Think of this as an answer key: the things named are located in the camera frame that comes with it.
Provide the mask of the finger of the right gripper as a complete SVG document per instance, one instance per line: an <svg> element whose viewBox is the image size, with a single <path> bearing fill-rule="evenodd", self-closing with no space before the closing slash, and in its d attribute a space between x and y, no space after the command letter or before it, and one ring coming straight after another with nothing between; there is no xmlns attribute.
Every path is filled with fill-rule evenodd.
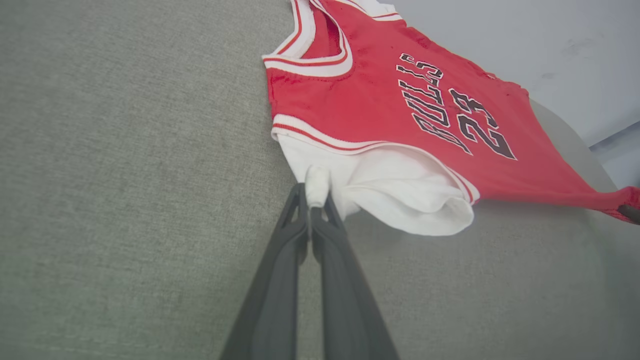
<svg viewBox="0 0 640 360"><path fill-rule="evenodd" d="M640 210L629 204L623 204L618 207L618 212L629 222L640 225Z"/></svg>

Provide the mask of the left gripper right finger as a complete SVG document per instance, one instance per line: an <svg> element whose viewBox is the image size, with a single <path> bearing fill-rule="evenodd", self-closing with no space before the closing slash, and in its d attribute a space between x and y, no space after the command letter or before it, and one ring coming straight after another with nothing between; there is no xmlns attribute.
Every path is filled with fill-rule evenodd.
<svg viewBox="0 0 640 360"><path fill-rule="evenodd" d="M322 327L327 360L397 360L365 273L331 195L310 209L313 255L321 269Z"/></svg>

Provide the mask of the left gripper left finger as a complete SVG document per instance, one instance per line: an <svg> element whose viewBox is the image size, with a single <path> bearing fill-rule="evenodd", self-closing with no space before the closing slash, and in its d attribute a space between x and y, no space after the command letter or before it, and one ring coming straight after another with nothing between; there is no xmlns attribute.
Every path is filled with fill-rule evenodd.
<svg viewBox="0 0 640 360"><path fill-rule="evenodd" d="M294 185L222 350L222 360L297 357L298 271L307 256L306 187Z"/></svg>

